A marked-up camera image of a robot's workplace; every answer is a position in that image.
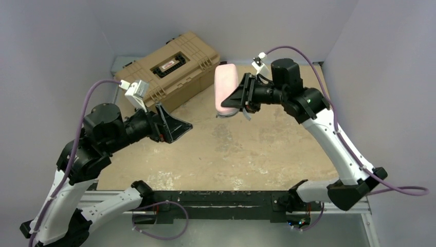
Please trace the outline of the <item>pink grey umbrella case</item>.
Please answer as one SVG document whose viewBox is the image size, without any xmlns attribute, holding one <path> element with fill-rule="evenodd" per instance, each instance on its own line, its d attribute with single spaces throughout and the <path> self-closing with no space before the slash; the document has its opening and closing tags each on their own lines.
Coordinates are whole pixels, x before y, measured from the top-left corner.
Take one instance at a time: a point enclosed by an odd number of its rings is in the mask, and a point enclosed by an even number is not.
<svg viewBox="0 0 436 247">
<path fill-rule="evenodd" d="M 217 117 L 228 118 L 239 112 L 233 107 L 223 107 L 222 102 L 229 97 L 239 85 L 239 77 L 235 64 L 222 64 L 215 68 L 214 95 Z"/>
</svg>

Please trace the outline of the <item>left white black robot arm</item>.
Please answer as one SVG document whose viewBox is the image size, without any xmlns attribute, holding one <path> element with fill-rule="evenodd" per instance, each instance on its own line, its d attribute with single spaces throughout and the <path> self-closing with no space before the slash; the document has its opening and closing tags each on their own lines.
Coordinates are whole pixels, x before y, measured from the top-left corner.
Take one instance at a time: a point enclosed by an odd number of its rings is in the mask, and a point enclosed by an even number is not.
<svg viewBox="0 0 436 247">
<path fill-rule="evenodd" d="M 153 189 L 135 181 L 125 191 L 87 208 L 78 204 L 113 154 L 143 138 L 173 143 L 193 125 L 170 115 L 158 104 L 155 111 L 138 110 L 127 120 L 112 103 L 92 109 L 79 124 L 76 138 L 62 150 L 57 170 L 38 215 L 21 224 L 30 246 L 80 246 L 92 232 L 125 211 L 159 208 Z"/>
</svg>

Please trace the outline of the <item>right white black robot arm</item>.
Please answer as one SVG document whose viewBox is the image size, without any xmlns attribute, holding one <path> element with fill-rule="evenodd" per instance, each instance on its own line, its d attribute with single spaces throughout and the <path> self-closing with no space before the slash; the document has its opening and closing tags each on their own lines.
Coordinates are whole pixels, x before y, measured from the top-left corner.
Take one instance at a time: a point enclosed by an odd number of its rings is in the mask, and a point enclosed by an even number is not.
<svg viewBox="0 0 436 247">
<path fill-rule="evenodd" d="M 292 59 L 275 60 L 272 80 L 263 82 L 260 74 L 238 77 L 234 64 L 219 65 L 214 71 L 217 116 L 228 118 L 242 112 L 260 110 L 262 104 L 279 104 L 289 116 L 315 138 L 334 165 L 338 179 L 303 180 L 289 190 L 288 208 L 294 210 L 309 202 L 330 202 L 349 210 L 387 177 L 382 167 L 364 158 L 334 123 L 334 112 L 326 97 L 313 87 L 305 87 L 299 65 Z"/>
</svg>

